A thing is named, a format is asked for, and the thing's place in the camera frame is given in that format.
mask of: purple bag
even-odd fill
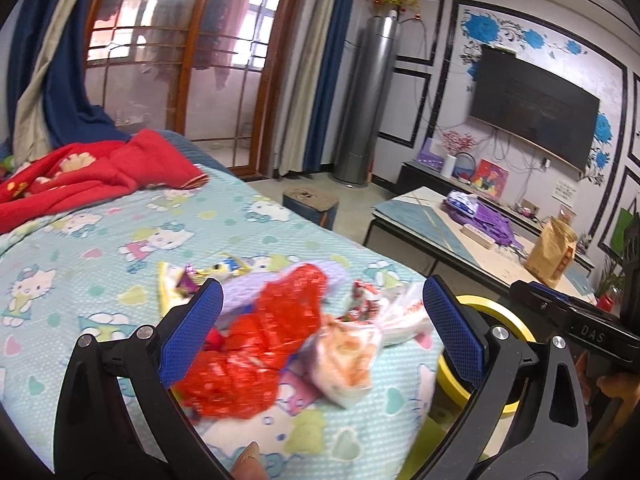
[[[498,245],[510,246],[515,243],[509,220],[483,203],[478,204],[478,209],[473,218],[461,215],[455,210],[449,211],[449,217],[459,224],[473,225],[493,238]]]

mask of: brown paper bag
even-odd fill
[[[573,261],[578,241],[573,229],[557,218],[546,223],[524,268],[547,286],[555,287]]]

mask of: light blue bedsheet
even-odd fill
[[[142,190],[0,236],[0,397],[47,465],[75,341],[81,333],[108,340],[157,324],[161,261],[204,267],[232,254],[279,270],[292,261],[334,260],[351,279],[383,286],[421,279],[238,179],[203,170],[210,182],[199,190]],[[343,313],[349,293],[345,283],[324,310]],[[197,429],[227,467],[257,440],[271,478],[391,479],[430,405],[441,350],[435,332],[383,349],[372,392],[349,410],[318,399],[298,362],[283,375],[269,413],[242,422],[203,419]],[[158,455],[130,383],[121,380],[121,389],[145,448]]]

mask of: green bag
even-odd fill
[[[622,251],[625,245],[625,229],[629,224],[631,224],[631,220],[636,214],[637,200],[638,197],[633,199],[629,209],[624,209],[623,207],[620,208],[618,221],[616,222],[616,227],[613,229],[613,234],[611,235],[611,249],[613,249],[619,256],[622,256]]]

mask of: blue gripper pad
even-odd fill
[[[554,288],[550,288],[550,287],[548,287],[546,285],[543,285],[542,283],[529,282],[529,285],[541,290],[542,292],[546,292],[547,294],[549,294],[549,295],[551,295],[551,296],[553,296],[555,298],[558,298],[558,300],[567,301],[567,302],[571,303],[572,300],[575,299],[573,296],[569,296],[568,294],[565,294],[564,292],[558,292]]]
[[[187,314],[162,346],[158,375],[165,388],[186,375],[222,311],[222,301],[222,285],[211,279],[191,298]]]
[[[458,375],[478,388],[488,360],[488,325],[473,308],[460,305],[439,276],[425,280],[422,302]]]

